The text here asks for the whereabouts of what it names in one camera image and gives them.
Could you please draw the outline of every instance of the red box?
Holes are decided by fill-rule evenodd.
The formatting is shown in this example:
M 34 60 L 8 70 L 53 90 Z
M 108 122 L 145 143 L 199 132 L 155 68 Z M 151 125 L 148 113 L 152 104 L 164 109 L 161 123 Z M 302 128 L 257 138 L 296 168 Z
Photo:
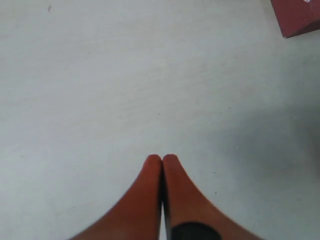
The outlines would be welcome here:
M 271 2 L 285 38 L 320 29 L 320 0 L 271 0 Z

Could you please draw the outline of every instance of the white table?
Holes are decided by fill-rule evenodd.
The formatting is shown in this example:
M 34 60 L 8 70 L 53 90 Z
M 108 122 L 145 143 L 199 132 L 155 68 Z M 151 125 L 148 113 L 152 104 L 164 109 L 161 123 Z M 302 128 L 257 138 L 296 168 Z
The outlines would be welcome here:
M 319 46 L 268 0 L 0 1 L 0 239 L 71 237 L 151 153 L 263 238 L 319 239 Z

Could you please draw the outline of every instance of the white surface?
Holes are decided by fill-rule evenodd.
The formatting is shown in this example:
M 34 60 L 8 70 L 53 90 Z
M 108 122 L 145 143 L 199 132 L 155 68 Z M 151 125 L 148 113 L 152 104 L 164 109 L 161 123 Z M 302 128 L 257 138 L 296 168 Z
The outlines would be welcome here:
M 151 153 L 263 238 L 319 239 L 319 42 L 269 0 L 0 1 L 0 239 L 71 237 Z

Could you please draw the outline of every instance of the orange plastic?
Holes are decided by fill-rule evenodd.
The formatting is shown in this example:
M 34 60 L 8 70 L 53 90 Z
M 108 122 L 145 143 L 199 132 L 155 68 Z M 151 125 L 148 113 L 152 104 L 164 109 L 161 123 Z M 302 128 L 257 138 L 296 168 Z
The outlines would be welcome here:
M 72 240 L 159 239 L 162 160 L 150 155 L 119 202 L 100 220 Z
M 223 240 L 260 239 L 212 205 L 190 180 L 176 155 L 163 158 L 163 170 L 167 232 L 185 223 L 200 223 L 214 229 Z

